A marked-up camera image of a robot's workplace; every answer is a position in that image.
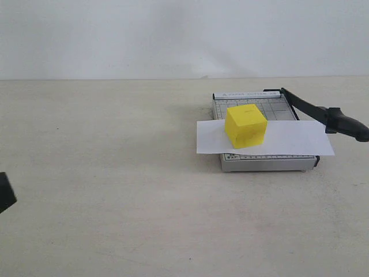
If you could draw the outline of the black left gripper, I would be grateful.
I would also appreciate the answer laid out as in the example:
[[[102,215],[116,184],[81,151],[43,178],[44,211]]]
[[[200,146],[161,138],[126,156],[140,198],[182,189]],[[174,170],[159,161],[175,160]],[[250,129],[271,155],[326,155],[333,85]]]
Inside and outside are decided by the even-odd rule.
[[[5,172],[0,173],[0,213],[17,202],[17,197]]]

